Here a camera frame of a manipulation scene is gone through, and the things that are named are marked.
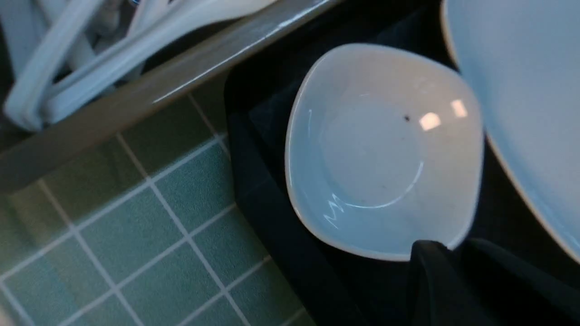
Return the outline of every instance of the green tile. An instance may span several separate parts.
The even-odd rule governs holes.
[[[227,130],[223,89],[228,75],[229,71],[220,74],[191,92],[209,122],[219,133]]]
[[[0,196],[0,274],[67,230],[36,184]]]
[[[31,318],[56,325],[109,287],[71,238],[6,280]]]
[[[212,137],[187,96],[123,132],[123,135],[150,175]]]
[[[64,210],[78,222],[142,180],[116,139],[78,157],[45,178]]]
[[[219,288],[184,244],[121,291],[145,325],[175,325]]]
[[[230,293],[252,326],[279,325],[302,307],[300,300],[272,261],[233,288]]]
[[[198,234],[195,242],[226,285],[268,255],[237,208]]]
[[[157,182],[188,230],[234,202],[231,165],[217,144]]]
[[[316,323],[308,313],[304,312],[291,324],[291,326],[316,326]]]
[[[243,326],[242,320],[226,298],[221,297],[187,326]]]
[[[0,325],[1,326],[16,326],[26,325],[24,319],[20,317],[18,312],[8,302],[6,297],[0,292]]]
[[[134,326],[135,322],[116,296],[89,310],[71,326]]]
[[[183,237],[150,189],[82,230],[82,236],[115,282]]]

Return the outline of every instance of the white bowl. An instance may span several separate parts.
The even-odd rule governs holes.
[[[453,249],[472,222],[483,160],[479,105],[454,71],[350,44],[312,67],[286,139],[288,194],[320,240],[408,260],[415,240]]]
[[[446,0],[442,9],[491,147],[544,229],[580,263],[580,1]]]

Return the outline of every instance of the dish rack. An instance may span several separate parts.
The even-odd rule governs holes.
[[[47,18],[50,18],[47,15],[49,10],[42,12],[41,6],[31,10],[30,6],[33,1],[42,2],[41,0],[22,0],[21,2],[18,1],[17,5],[29,6],[27,11],[30,18],[29,22],[45,15],[45,24],[48,25],[46,21],[48,20]],[[163,2],[161,0],[149,1],[150,3]],[[100,144],[115,133],[139,122],[204,81],[226,71],[342,1],[173,0],[168,3],[165,0],[164,10],[167,11],[173,10],[175,12],[180,11],[180,9],[195,7],[191,3],[197,3],[200,6],[196,7],[195,10],[215,8],[211,6],[217,3],[233,3],[233,5],[228,7],[228,10],[231,8],[235,10],[224,11],[221,8],[217,10],[217,12],[222,14],[221,16],[218,15],[218,19],[200,19],[197,25],[188,26],[183,31],[178,29],[179,25],[173,25],[173,29],[169,30],[177,33],[177,35],[172,36],[173,39],[176,39],[175,42],[171,44],[169,44],[170,42],[165,42],[164,44],[168,46],[164,48],[157,45],[157,47],[163,49],[146,60],[145,63],[142,63],[142,61],[146,58],[123,57],[124,70],[123,72],[113,70],[111,74],[115,75],[114,78],[110,78],[110,70],[103,68],[104,66],[109,68],[116,67],[111,65],[114,60],[99,61],[101,55],[98,54],[98,51],[101,49],[98,45],[102,44],[100,45],[103,48],[102,53],[114,54],[115,51],[118,53],[118,49],[122,48],[119,44],[126,44],[127,39],[134,40],[135,38],[130,36],[123,38],[123,35],[129,34],[135,23],[135,19],[131,19],[131,17],[138,17],[140,8],[145,8],[144,4],[147,2],[141,0],[141,3],[135,6],[127,2],[127,0],[107,0],[102,7],[91,4],[91,8],[81,8],[81,11],[85,13],[85,18],[88,16],[93,17],[93,15],[96,15],[96,18],[93,20],[85,19],[86,25],[90,25],[87,32],[83,35],[79,33],[80,38],[75,38],[73,35],[72,39],[76,39],[78,42],[79,39],[86,38],[93,52],[97,52],[95,53],[97,59],[88,64],[85,62],[84,66],[81,65],[80,68],[74,70],[76,59],[79,59],[79,57],[86,59],[81,55],[75,56],[75,54],[78,54],[76,52],[78,50],[76,44],[74,46],[73,43],[69,44],[72,46],[71,52],[68,52],[69,56],[61,55],[59,57],[58,54],[62,54],[60,53],[62,50],[53,50],[50,46],[41,42],[37,46],[38,48],[44,45],[50,51],[60,51],[56,54],[50,51],[43,53],[48,53],[60,59],[54,59],[52,64],[44,63],[43,66],[41,63],[43,60],[46,61],[45,58],[41,58],[40,63],[35,61],[36,58],[41,57],[37,54],[38,50],[36,50],[37,52],[30,52],[30,49],[28,49],[28,52],[31,53],[28,61],[33,62],[33,67],[48,67],[47,69],[28,68],[26,64],[22,64],[24,60],[19,61],[18,59],[11,59],[12,66],[7,67],[5,65],[7,60],[3,60],[1,69],[4,77],[0,81],[0,95],[2,96],[5,112],[7,103],[8,107],[10,107],[11,103],[17,103],[18,106],[14,107],[25,107],[26,110],[21,115],[24,117],[23,119],[2,117],[2,121],[0,121],[0,180],[2,180],[0,182],[0,193],[14,192],[35,181],[74,158],[82,151]],[[50,2],[54,5],[58,1],[46,0],[45,2]],[[61,7],[61,10],[72,10],[70,7],[73,2],[67,3],[66,0],[61,0],[61,2],[64,5],[64,9]],[[75,1],[76,5],[74,7],[76,10],[80,10],[79,3],[86,4],[88,2],[92,3],[93,1]],[[16,2],[13,1],[3,3],[17,6]],[[118,20],[115,18],[116,14],[111,19],[110,13],[103,13],[104,10],[107,11],[111,8],[115,12],[118,11]],[[190,14],[193,15],[195,10],[191,9]],[[2,17],[0,21],[2,22],[5,36],[2,50],[5,55],[12,58],[17,55],[13,55],[15,50],[11,49],[13,48],[11,42],[13,44],[14,36],[8,29],[13,29],[13,27],[6,28],[6,26],[12,26],[9,23],[5,23],[7,20],[11,21],[10,17],[6,18],[6,12],[8,11],[0,6],[0,17]],[[248,16],[243,19],[235,20],[246,15]],[[159,28],[165,28],[164,22],[166,20],[164,20],[164,15],[153,18],[151,21],[153,22],[149,22],[149,26],[154,27],[149,27],[149,32],[153,33],[150,35],[154,35]],[[50,31],[47,32],[43,41],[50,36]],[[42,26],[34,30],[34,32],[42,32]],[[95,34],[97,35],[96,41],[91,36]],[[151,43],[141,40],[139,44],[142,47]],[[65,59],[66,66],[69,68],[61,68],[62,65],[58,64],[64,63]],[[47,70],[53,70],[53,75],[56,75],[57,78],[53,79],[50,71],[47,72]],[[25,77],[30,78],[31,75],[34,77],[32,79],[34,82],[20,82]],[[101,78],[98,87],[93,87],[91,78],[87,76]],[[121,79],[121,82],[107,84],[113,79]],[[80,93],[70,90],[74,90],[75,87]],[[60,111],[51,111],[50,106],[47,109],[47,106],[44,105],[47,103],[44,96],[46,94],[53,95],[63,90],[65,92],[68,91],[68,95],[61,96],[60,100],[67,102],[72,99],[71,103],[74,102],[74,105]],[[62,103],[60,100],[53,101],[53,104]]]

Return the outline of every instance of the white ceramic dish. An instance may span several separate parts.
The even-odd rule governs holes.
[[[495,154],[580,262],[580,1],[447,0],[441,12]]]
[[[467,235],[483,159],[479,105],[452,70],[351,44],[324,55],[292,109],[286,180],[304,225],[356,255],[408,260]]]

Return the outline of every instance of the bowl rim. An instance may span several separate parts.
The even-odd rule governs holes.
[[[302,225],[304,225],[304,227],[309,232],[311,232],[312,235],[317,237],[322,242],[324,242],[332,247],[335,247],[337,249],[340,249],[342,251],[352,253],[352,254],[357,255],[357,256],[366,257],[366,258],[386,260],[386,261],[392,261],[392,262],[407,262],[411,258],[410,249],[409,249],[409,254],[385,253],[385,252],[381,252],[381,251],[375,251],[375,250],[370,250],[370,249],[359,248],[359,247],[352,246],[352,245],[347,245],[347,244],[344,244],[342,241],[335,240],[331,237],[326,236],[325,234],[318,232],[313,227],[313,225],[309,222],[309,219],[304,217],[302,215],[302,213],[300,212],[299,208],[302,205],[300,204],[300,202],[296,198],[295,189],[290,185],[290,161],[291,161],[290,148],[291,148],[291,139],[292,139],[291,136],[292,136],[294,118],[296,117],[297,108],[300,106],[299,104],[302,101],[302,96],[305,92],[305,89],[306,89],[309,81],[311,80],[312,75],[317,70],[318,66],[324,60],[328,59],[331,55],[334,55],[336,52],[342,51],[345,48],[377,48],[377,49],[380,48],[382,50],[386,50],[386,51],[390,51],[390,52],[399,52],[399,53],[408,55],[411,58],[423,60],[423,61],[428,62],[430,64],[435,64],[435,65],[442,67],[445,70],[448,70],[449,72],[452,72],[454,74],[457,74],[457,72],[442,65],[442,64],[440,64],[440,63],[438,63],[438,62],[436,62],[436,61],[433,61],[431,59],[428,59],[428,58],[423,57],[421,55],[418,55],[416,53],[409,52],[406,50],[397,49],[397,48],[393,48],[390,46],[368,44],[368,43],[350,43],[350,44],[340,45],[340,46],[337,46],[337,47],[327,51],[324,55],[322,55],[312,65],[312,67],[310,68],[310,70],[308,71],[306,76],[304,77],[302,84],[300,85],[300,88],[298,90],[298,94],[296,95],[296,99],[294,101],[294,104],[292,105],[290,118],[288,120],[289,122],[288,122],[287,131],[286,131],[285,148],[284,148],[284,175],[285,175],[286,189],[288,192],[288,197],[289,197],[290,202],[292,204],[292,209],[296,213],[298,219],[302,222]],[[479,115],[479,121],[481,123],[479,109],[477,110],[477,113]],[[476,185],[477,185],[477,190],[476,190],[476,195],[475,195],[476,198],[474,201],[473,208],[471,209],[470,217],[465,219],[463,228],[460,230],[460,232],[457,233],[455,238],[453,238],[448,243],[443,244],[450,250],[457,248],[465,240],[465,238],[469,234],[469,231],[471,230],[473,222],[475,220],[475,213],[476,213],[477,204],[479,201],[479,193],[480,193],[480,188],[481,188],[481,176],[482,176],[482,172],[483,172],[483,159],[484,159],[483,126],[481,126],[481,128],[480,128],[479,134],[480,134],[480,138],[481,138],[481,146],[480,146],[481,148],[480,148],[480,155],[479,155],[480,159],[479,159],[479,163],[478,163],[478,165],[479,165],[478,166],[478,173],[477,173],[478,176],[477,176],[477,181],[476,181]]]

